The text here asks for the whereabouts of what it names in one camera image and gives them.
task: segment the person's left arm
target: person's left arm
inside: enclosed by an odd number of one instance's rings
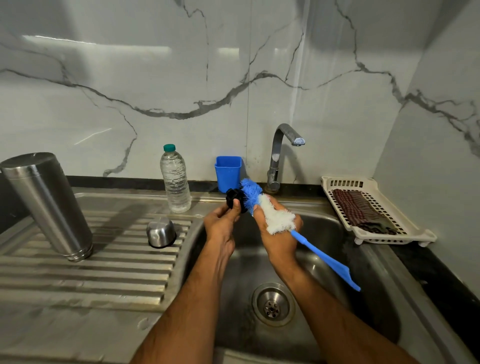
[[[179,294],[132,358],[133,364],[211,364],[220,287],[235,249],[233,224],[240,203],[217,208],[204,219],[207,241]]]

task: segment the blue cup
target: blue cup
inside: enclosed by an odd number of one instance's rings
[[[215,171],[218,189],[227,192],[230,188],[240,187],[241,157],[219,156],[216,158]]]

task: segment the white bristles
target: white bristles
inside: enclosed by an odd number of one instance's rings
[[[288,210],[275,210],[275,207],[270,202],[270,198],[264,194],[258,196],[258,202],[264,211],[267,231],[270,235],[295,229],[295,223],[293,222],[295,214]]]

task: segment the stainless steel sink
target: stainless steel sink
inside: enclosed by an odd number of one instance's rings
[[[352,290],[317,255],[299,245],[297,259],[301,265],[345,307],[398,342],[400,322],[396,310],[359,247],[349,241],[336,218],[307,214],[302,217],[302,234],[312,244],[336,260],[362,270],[357,272],[354,268],[352,276],[364,288],[363,292]],[[322,353],[298,304],[268,260],[255,220],[243,215],[233,235],[236,249],[223,281],[216,344],[268,358],[321,362]]]
[[[31,218],[0,234],[0,362],[127,363],[173,301],[205,243],[203,217],[220,194],[193,193],[171,215],[165,193],[74,189],[94,231],[91,258],[56,255]],[[310,251],[298,260],[368,325],[422,364],[475,363],[392,250],[356,246],[326,199],[281,199],[304,220],[307,239],[350,267],[353,291]],[[149,220],[169,216],[179,236],[148,246]],[[215,363],[318,363],[322,353],[270,265],[251,216],[235,225],[236,250],[221,293]]]

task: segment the blue and white bottle brush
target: blue and white bottle brush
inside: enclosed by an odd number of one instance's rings
[[[276,234],[277,232],[289,231],[298,242],[305,245],[312,252],[317,254],[354,290],[360,291],[360,287],[352,280],[350,276],[350,269],[346,265],[343,265],[329,255],[325,254],[320,249],[308,242],[304,236],[295,231],[294,213],[288,210],[275,210],[275,207],[270,202],[270,198],[263,194],[262,188],[248,178],[245,178],[240,182],[240,187],[245,194],[245,200],[243,203],[250,214],[253,215],[253,207],[255,205],[259,205],[264,211],[265,220],[267,223],[267,231],[270,235]]]

